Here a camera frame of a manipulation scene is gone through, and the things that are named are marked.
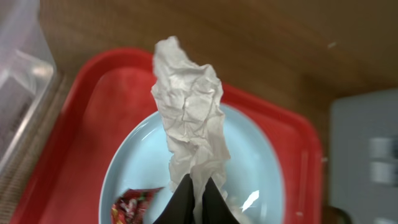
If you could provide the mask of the red snack wrapper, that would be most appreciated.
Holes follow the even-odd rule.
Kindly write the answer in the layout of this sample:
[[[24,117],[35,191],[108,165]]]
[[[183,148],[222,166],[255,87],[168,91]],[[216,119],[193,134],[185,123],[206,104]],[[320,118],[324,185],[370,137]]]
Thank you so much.
[[[146,210],[162,189],[127,189],[111,207],[111,223],[143,224]]]

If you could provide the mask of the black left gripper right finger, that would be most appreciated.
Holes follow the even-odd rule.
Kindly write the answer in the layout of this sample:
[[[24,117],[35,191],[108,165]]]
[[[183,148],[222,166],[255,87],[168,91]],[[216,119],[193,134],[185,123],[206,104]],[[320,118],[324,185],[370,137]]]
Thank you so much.
[[[202,207],[203,224],[239,224],[212,178],[206,183]]]

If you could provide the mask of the yellow plastic cup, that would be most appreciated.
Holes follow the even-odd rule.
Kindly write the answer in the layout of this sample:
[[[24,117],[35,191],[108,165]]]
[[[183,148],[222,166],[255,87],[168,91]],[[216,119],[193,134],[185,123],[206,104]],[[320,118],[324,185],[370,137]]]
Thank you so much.
[[[325,205],[322,207],[322,224],[353,224],[353,221],[344,210]]]

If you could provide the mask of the white tissue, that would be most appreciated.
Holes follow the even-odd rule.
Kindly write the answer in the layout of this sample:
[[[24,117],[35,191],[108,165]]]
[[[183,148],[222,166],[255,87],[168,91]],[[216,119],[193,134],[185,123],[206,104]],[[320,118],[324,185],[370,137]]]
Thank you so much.
[[[170,188],[176,190],[185,175],[193,182],[196,223],[203,223],[202,196],[208,179],[218,190],[226,182],[224,165],[230,160],[223,134],[224,113],[220,108],[223,88],[210,64],[192,62],[176,36],[155,45],[151,89],[173,154]]]

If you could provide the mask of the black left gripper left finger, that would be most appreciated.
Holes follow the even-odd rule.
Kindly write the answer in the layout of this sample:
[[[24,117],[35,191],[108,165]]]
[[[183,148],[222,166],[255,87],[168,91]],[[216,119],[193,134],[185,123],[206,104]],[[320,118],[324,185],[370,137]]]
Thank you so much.
[[[190,175],[186,174],[154,224],[192,224],[194,208],[193,182]]]

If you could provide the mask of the clear plastic bin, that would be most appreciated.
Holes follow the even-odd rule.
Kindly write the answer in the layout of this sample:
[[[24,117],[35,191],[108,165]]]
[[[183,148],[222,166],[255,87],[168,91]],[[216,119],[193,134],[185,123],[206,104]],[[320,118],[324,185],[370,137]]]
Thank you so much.
[[[39,0],[1,1],[1,170],[12,161],[57,76]]]

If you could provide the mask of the grey dishwasher rack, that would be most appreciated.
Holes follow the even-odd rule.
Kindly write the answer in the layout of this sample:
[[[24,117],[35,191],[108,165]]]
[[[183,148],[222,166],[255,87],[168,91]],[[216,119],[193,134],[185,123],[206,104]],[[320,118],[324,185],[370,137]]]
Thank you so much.
[[[397,223],[397,90],[331,106],[329,203],[353,223]]]

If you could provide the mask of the red serving tray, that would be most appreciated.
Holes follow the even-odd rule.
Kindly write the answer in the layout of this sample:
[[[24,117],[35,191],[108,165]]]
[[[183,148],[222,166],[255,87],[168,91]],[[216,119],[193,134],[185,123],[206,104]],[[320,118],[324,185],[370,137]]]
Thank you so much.
[[[96,223],[106,169],[123,139],[155,109],[152,55],[103,52],[79,71],[12,223]],[[286,223],[319,223],[322,147],[303,117],[231,85],[223,103],[250,117],[270,140],[284,176]]]

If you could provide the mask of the light blue plate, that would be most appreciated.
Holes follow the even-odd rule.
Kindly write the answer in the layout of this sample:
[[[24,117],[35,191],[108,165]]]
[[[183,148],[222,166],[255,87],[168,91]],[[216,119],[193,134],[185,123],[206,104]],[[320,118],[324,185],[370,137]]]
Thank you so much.
[[[284,181],[271,143],[252,119],[227,105],[221,109],[226,115],[224,136],[231,155],[223,186],[227,201],[251,223],[282,223]],[[171,157],[160,115],[153,113],[130,132],[108,167],[99,200],[99,223],[111,223],[111,206],[127,189],[160,188],[144,216],[144,223],[153,223],[172,197]]]

